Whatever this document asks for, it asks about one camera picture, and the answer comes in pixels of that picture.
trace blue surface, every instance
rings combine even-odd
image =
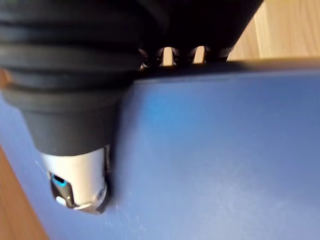
[[[172,80],[124,101],[100,216],[55,203],[21,115],[0,100],[0,144],[50,238],[318,240],[320,72]]]

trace scratch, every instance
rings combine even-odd
[[[140,225],[140,229],[142,230],[142,231],[147,231],[147,229],[144,227],[144,226],[142,226],[142,225]]]
[[[132,227],[130,227],[130,226],[128,226],[128,229],[133,233],[133,234],[135,234],[137,231],[136,230],[134,230]]]
[[[131,221],[129,214],[127,212],[124,212],[124,215],[125,215],[126,219],[131,223],[132,221]]]
[[[107,225],[112,229],[114,228],[114,226],[113,226],[113,224],[111,222],[105,221],[105,226],[107,226]]]
[[[39,163],[37,160],[35,160],[34,163],[35,163],[35,165],[36,165],[38,168],[40,168],[41,172],[43,172],[43,174],[47,176],[46,171],[42,168],[42,166],[40,165],[40,163]]]
[[[116,217],[119,218],[118,204],[115,205],[115,212],[116,212]]]

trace blue led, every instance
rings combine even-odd
[[[63,180],[63,182],[58,181],[57,179],[55,179],[55,175],[53,175],[53,174],[51,175],[51,179],[55,184],[57,184],[58,186],[60,186],[62,188],[67,185],[67,181],[66,180]]]

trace light wood background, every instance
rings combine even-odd
[[[201,59],[199,48],[196,62]],[[320,0],[266,0],[229,60],[320,56]],[[169,49],[165,64],[171,63]],[[0,73],[0,86],[5,75]],[[46,234],[0,149],[0,239],[38,240]]]

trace black plastic part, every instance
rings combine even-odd
[[[173,62],[177,66],[188,66],[193,64],[197,48],[177,49],[172,48]]]
[[[111,143],[118,102],[125,91],[43,91],[12,84],[3,95],[22,111],[41,152],[75,156]]]

